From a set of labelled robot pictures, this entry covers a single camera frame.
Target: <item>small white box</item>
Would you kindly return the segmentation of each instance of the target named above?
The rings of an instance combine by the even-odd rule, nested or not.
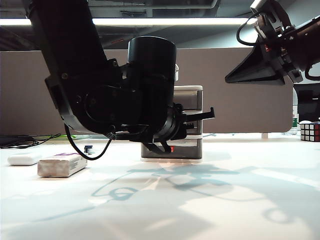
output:
[[[24,152],[13,154],[8,157],[8,163],[10,165],[29,166],[36,164],[42,158],[42,155],[36,152]]]
[[[78,153],[60,153],[39,161],[38,176],[69,177],[86,166],[87,160]]]

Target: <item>ceiling light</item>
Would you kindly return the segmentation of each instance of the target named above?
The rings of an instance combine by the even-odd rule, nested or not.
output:
[[[241,25],[247,18],[93,18],[97,26],[118,27],[149,27],[149,26],[215,26],[215,25]],[[29,19],[0,19],[0,26],[27,26],[31,25]]]

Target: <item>rubik's cube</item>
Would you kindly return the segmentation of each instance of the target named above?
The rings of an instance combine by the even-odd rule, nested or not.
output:
[[[320,122],[301,124],[301,140],[320,142]]]

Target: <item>black cylindrical motor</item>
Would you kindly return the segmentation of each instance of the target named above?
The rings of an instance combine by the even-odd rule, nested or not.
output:
[[[176,54],[175,44],[161,37],[140,36],[129,42],[127,79],[132,88],[142,92],[139,124],[149,125],[149,131],[155,134],[158,141],[168,137],[170,129],[175,128],[173,95]]]

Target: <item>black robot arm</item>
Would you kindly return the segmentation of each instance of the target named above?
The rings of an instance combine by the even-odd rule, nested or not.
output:
[[[129,43],[128,62],[107,59],[86,0],[23,0],[50,72],[45,80],[55,107],[71,129],[146,144],[183,139],[186,115],[173,102],[176,46],[160,37]]]
[[[286,11],[275,0],[255,0],[251,5],[252,18],[258,33],[256,42],[240,43],[253,46],[252,52],[226,77],[227,83],[285,84],[284,76],[293,83],[303,80],[301,72],[309,80],[320,81],[320,76],[310,76],[310,68],[320,62],[320,16],[301,26],[291,24]]]

